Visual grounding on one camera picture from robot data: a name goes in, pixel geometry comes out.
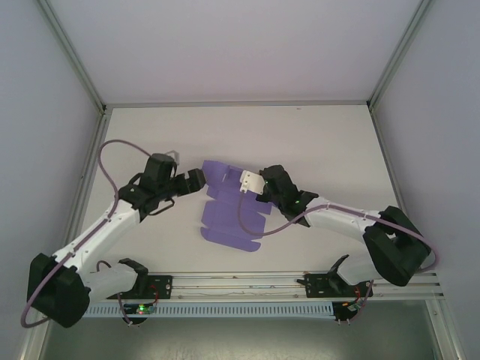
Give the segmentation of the aluminium rear frame rail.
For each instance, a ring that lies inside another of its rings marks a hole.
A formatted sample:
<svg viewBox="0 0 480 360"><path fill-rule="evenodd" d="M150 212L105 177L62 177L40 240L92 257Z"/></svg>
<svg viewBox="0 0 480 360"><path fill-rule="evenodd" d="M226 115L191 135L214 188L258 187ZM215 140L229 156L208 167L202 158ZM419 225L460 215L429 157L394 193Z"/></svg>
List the aluminium rear frame rail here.
<svg viewBox="0 0 480 360"><path fill-rule="evenodd" d="M163 103L110 103L106 110L123 108L176 108L176 107L305 107L305 106L367 106L367 100L266 100L266 101L206 101Z"/></svg>

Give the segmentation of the left aluminium frame post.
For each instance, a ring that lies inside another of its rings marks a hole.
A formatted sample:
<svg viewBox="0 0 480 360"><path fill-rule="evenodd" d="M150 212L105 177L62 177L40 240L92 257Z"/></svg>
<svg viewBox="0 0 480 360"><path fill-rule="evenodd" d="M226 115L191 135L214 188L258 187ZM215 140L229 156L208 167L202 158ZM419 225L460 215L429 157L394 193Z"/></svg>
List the left aluminium frame post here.
<svg viewBox="0 0 480 360"><path fill-rule="evenodd" d="M76 78L86 91L86 94L94 104L97 112L103 115L107 106L99 95L98 90L95 88L91 77L82 63L78 52L75 50L74 45L69 38L68 33L64 29L64 26L59 19L59 15L56 13L51 1L34 0L34 2L44 16L46 24L50 27L53 37L58 41L61 51L64 53L68 62L70 63Z"/></svg>

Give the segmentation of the aluminium frame post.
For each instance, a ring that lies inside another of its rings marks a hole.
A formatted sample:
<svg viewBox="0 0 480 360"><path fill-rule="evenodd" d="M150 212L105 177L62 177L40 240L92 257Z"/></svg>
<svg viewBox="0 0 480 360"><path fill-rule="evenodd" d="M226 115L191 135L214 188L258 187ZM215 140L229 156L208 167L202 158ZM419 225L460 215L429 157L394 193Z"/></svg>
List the aluminium frame post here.
<svg viewBox="0 0 480 360"><path fill-rule="evenodd" d="M59 19L59 15L56 13L51 1L34 0L34 2L44 16L46 24L50 27L53 37L58 41L61 51L64 53L68 62L70 63L76 78L86 91L86 94L94 104L97 112L103 115L107 106L99 95L98 90L95 88L91 77L82 63L78 52L75 50L74 45L69 38L68 33L64 29L64 26Z"/></svg>
<svg viewBox="0 0 480 360"><path fill-rule="evenodd" d="M435 2L436 0L419 0L413 15L407 23L406 28L400 36L400 40L397 42L393 53L389 57L386 66L367 100L367 106L371 113L374 113L375 109L380 104L383 95L388 89L391 81L394 79L398 68L404 60L413 41L416 39L417 34Z"/></svg>

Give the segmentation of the right aluminium side rail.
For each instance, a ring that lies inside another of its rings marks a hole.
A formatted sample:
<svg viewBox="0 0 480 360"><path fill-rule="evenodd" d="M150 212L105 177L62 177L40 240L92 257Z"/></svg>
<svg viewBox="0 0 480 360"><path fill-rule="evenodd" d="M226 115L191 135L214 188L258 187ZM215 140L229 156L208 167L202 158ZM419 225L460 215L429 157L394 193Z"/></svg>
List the right aluminium side rail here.
<svg viewBox="0 0 480 360"><path fill-rule="evenodd" d="M380 121L373 110L370 111L370 116L376 131L379 146L382 150L382 156L385 160L395 198L399 207L408 215L409 212L401 193L401 187L395 172L392 156L387 148L386 138L380 128ZM440 298L439 295L435 295L433 298L427 299L424 302L427 308L427 315L432 328L432 333L436 340L436 349L434 350L435 359L466 360L464 349L459 340L458 333L456 332L455 324L453 323L446 300Z"/></svg>

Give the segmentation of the right aluminium frame post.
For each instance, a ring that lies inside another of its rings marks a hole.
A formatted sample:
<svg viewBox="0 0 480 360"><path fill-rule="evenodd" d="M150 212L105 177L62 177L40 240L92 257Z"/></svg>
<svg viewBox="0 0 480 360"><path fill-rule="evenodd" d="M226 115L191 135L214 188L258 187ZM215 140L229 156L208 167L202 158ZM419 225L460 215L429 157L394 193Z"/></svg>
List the right aluminium frame post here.
<svg viewBox="0 0 480 360"><path fill-rule="evenodd" d="M406 28L400 36L400 40L397 42L393 53L389 57L386 66L367 100L367 106L371 113L374 113L375 109L380 104L383 95L388 89L391 81L394 79L398 68L404 60L413 41L416 39L417 34L435 2L436 0L419 0L413 15L407 23Z"/></svg>

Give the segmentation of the aluminium side rail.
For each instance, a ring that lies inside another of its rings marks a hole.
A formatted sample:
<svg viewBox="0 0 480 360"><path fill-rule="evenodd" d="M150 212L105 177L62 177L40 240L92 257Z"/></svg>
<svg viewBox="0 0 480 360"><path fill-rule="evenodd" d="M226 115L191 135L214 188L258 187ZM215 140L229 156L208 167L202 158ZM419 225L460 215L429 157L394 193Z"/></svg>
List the aluminium side rail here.
<svg viewBox="0 0 480 360"><path fill-rule="evenodd" d="M395 172L392 156L387 148L386 138L380 128L380 121L373 110L370 111L370 116L376 131L379 146L382 150L382 156L385 160L395 198L399 207L408 215L409 212L401 193L401 187ZM466 360L464 349L459 340L458 333L456 332L455 324L453 323L446 300L440 298L439 295L435 295L433 298L427 299L424 302L427 308L427 315L432 328L432 333L436 340L436 349L434 350L435 359Z"/></svg>
<svg viewBox="0 0 480 360"><path fill-rule="evenodd" d="M70 209L67 226L63 239L61 240L61 246L73 241L81 231L83 218L86 213L86 204L92 189L92 182L95 179L98 149L105 139L109 122L110 114L108 110L105 109L97 117L95 122L94 133L88 146L79 184L76 188L73 204ZM50 327L50 322L45 322L34 328L26 329L25 337L16 360L39 360Z"/></svg>

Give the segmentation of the black mount plate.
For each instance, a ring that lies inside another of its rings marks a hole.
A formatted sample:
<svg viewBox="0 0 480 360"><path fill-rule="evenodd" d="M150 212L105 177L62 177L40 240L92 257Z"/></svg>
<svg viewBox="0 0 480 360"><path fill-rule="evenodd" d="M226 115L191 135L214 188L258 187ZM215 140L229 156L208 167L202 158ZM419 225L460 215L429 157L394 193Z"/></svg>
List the black mount plate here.
<svg viewBox="0 0 480 360"><path fill-rule="evenodd" d="M148 301L170 299L173 288L171 275L146 275L133 289L133 299L145 299Z"/></svg>
<svg viewBox="0 0 480 360"><path fill-rule="evenodd" d="M338 275L317 273L304 274L296 282L305 288L306 296L310 298L352 298L365 297L368 290L367 282L349 285Z"/></svg>

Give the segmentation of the aluminium slotted base rail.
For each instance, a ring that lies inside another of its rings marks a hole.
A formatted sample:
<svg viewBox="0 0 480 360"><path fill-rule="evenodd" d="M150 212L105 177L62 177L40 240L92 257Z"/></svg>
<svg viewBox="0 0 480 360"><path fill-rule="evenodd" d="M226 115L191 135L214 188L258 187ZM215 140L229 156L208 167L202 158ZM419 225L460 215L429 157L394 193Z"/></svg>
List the aluminium slotted base rail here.
<svg viewBox="0 0 480 360"><path fill-rule="evenodd" d="M274 272L180 272L172 274L167 289L172 302L286 302L307 301L305 286L298 283L306 275L301 271ZM395 286L375 280L375 301L443 300L440 281L428 271L414 276L408 285Z"/></svg>

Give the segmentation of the purple paper box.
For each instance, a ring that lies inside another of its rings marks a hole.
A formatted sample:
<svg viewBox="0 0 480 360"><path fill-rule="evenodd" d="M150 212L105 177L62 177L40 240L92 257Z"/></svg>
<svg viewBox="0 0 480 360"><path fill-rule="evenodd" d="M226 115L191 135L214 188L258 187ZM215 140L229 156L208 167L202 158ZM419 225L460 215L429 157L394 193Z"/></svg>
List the purple paper box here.
<svg viewBox="0 0 480 360"><path fill-rule="evenodd" d="M201 236L219 245L241 251L258 251L259 236L245 232L244 224L255 233L265 231L266 216L272 212L270 203L256 201L257 195L240 191L243 169L216 160L205 160L202 165L208 185L202 214Z"/></svg>

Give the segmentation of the left controller board green light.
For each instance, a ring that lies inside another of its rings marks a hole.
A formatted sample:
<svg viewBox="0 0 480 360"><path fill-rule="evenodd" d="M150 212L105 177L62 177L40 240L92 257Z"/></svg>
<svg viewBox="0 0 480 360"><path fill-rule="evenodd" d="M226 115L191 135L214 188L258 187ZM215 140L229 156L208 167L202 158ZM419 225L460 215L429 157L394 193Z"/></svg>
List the left controller board green light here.
<svg viewBox="0 0 480 360"><path fill-rule="evenodd" d="M125 304L124 311L127 315L148 315L155 312L154 304Z"/></svg>

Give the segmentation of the left black mount plate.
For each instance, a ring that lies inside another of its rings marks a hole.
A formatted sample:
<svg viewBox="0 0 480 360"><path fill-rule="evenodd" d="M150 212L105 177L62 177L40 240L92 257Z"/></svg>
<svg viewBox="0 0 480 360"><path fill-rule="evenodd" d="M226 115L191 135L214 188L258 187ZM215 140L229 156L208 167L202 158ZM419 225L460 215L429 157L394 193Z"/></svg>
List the left black mount plate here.
<svg viewBox="0 0 480 360"><path fill-rule="evenodd" d="M133 289L133 299L145 299L148 301L170 299L173 288L171 275L146 275Z"/></svg>

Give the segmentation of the left aluminium side rail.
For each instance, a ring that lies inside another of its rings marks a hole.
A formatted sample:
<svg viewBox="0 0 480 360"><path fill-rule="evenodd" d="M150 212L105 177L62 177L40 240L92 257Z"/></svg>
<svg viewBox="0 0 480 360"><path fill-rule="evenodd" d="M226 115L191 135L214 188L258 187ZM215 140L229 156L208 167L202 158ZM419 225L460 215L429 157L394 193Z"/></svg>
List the left aluminium side rail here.
<svg viewBox="0 0 480 360"><path fill-rule="evenodd" d="M105 139L109 122L110 114L108 110L105 109L97 117L95 122L94 133L88 146L79 184L76 188L73 204L70 209L67 226L63 239L61 240L61 246L73 241L81 231L83 218L86 213L86 204L92 189L92 182L95 179L98 149ZM34 328L26 329L25 337L16 360L39 360L50 327L50 322L45 322Z"/></svg>

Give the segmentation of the right black mount plate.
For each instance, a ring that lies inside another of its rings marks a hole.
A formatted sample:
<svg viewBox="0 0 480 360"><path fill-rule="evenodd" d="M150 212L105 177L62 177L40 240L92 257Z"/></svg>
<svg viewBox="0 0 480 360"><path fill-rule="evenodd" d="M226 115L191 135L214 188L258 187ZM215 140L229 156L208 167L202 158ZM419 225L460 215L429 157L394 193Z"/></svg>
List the right black mount plate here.
<svg viewBox="0 0 480 360"><path fill-rule="evenodd" d="M305 288L306 296L310 298L352 298L365 297L368 290L367 282L349 285L338 275L317 273L304 274L296 282Z"/></svg>

